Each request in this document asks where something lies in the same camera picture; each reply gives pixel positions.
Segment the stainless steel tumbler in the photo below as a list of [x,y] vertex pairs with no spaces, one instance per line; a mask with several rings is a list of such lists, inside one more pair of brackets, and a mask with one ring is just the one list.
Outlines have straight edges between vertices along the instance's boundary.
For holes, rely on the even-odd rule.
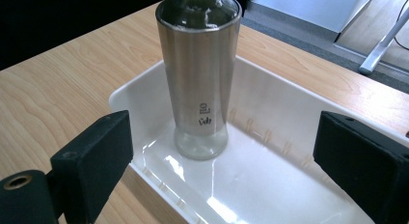
[[175,143],[187,157],[209,159],[227,145],[240,17],[235,0],[165,0],[156,9]]

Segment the white plastic tray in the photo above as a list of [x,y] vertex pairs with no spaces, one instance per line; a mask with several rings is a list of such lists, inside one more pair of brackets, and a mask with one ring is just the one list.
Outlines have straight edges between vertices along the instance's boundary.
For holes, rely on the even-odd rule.
[[229,144],[195,161],[174,145],[162,62],[112,94],[129,110],[132,168],[189,223],[373,223],[314,163],[321,110],[339,112],[409,146],[408,141],[270,71],[237,57]]

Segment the wooden table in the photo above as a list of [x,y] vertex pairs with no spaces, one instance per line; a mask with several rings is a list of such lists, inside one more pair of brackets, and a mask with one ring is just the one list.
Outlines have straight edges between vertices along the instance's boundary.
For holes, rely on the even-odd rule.
[[[0,72],[0,178],[48,172],[49,158],[98,118],[122,84],[162,58],[156,5]],[[241,26],[237,55],[404,135],[409,96]],[[180,223],[127,169],[97,223]]]

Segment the black cable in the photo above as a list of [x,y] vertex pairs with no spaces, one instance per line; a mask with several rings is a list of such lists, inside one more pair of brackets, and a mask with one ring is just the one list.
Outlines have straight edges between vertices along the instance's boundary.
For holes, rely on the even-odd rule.
[[[400,9],[399,15],[397,16],[396,22],[400,19],[400,15],[402,14],[403,9],[405,8],[406,4],[408,3],[409,0],[406,0],[405,3],[403,4],[402,8]],[[403,46],[400,42],[397,41],[396,36],[394,37],[395,42],[402,48],[409,50],[409,47]]]

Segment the metal bolt hole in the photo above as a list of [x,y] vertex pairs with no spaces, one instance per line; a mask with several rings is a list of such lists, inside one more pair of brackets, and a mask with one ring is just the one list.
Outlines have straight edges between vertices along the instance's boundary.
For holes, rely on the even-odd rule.
[[4,184],[4,189],[14,190],[18,189],[31,181],[32,177],[30,175],[20,175],[15,178],[10,179],[6,184]]

